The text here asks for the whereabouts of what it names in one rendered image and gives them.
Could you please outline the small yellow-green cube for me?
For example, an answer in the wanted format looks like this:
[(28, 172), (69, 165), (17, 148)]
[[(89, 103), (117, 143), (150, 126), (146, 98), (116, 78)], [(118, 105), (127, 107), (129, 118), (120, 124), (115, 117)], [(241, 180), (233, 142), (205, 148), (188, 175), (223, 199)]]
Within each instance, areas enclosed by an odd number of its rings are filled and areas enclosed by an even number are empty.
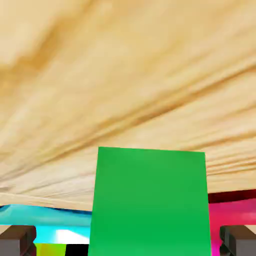
[(66, 244), (36, 243), (36, 256), (65, 256)]

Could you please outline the large green box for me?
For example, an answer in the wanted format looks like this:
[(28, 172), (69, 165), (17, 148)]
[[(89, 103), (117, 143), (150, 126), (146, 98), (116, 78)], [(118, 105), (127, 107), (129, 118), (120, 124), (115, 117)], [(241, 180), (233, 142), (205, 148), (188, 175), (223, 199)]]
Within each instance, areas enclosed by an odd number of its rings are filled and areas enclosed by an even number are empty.
[(205, 154), (100, 147), (88, 256), (212, 256)]

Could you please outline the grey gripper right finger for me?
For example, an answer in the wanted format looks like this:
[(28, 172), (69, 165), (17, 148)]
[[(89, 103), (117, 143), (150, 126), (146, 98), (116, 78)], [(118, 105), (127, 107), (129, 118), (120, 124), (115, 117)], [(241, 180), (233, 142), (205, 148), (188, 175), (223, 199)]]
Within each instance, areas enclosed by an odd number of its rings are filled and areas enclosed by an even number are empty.
[(256, 225), (223, 225), (220, 256), (256, 256)]

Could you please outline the small black cube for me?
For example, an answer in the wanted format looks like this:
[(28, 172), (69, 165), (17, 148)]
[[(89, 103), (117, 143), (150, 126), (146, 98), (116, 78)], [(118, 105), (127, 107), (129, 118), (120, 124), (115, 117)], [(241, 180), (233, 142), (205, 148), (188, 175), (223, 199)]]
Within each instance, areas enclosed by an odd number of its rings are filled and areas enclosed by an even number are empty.
[(88, 244), (67, 244), (65, 256), (88, 256)]

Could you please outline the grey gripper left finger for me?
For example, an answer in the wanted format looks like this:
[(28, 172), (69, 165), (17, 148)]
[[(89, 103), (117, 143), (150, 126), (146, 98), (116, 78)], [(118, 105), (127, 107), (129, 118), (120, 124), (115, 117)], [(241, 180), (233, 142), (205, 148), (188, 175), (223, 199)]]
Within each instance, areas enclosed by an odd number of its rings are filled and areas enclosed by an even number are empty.
[(0, 225), (0, 256), (37, 256), (34, 225)]

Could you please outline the large cyan box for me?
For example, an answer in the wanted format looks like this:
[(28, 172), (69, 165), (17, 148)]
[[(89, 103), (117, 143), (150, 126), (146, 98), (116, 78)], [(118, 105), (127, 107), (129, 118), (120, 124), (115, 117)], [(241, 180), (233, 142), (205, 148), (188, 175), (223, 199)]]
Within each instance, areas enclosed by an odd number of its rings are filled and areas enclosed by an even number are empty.
[(0, 225), (36, 227), (37, 244), (89, 244), (92, 213), (83, 210), (9, 204), (0, 206)]

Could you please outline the large pink box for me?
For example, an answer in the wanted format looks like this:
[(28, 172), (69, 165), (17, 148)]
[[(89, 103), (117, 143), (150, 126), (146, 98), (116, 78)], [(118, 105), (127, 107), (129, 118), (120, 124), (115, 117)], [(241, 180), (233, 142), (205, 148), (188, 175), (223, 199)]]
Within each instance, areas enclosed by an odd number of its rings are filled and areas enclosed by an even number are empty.
[(208, 195), (211, 254), (220, 256), (220, 227), (256, 225), (256, 189), (216, 192)]

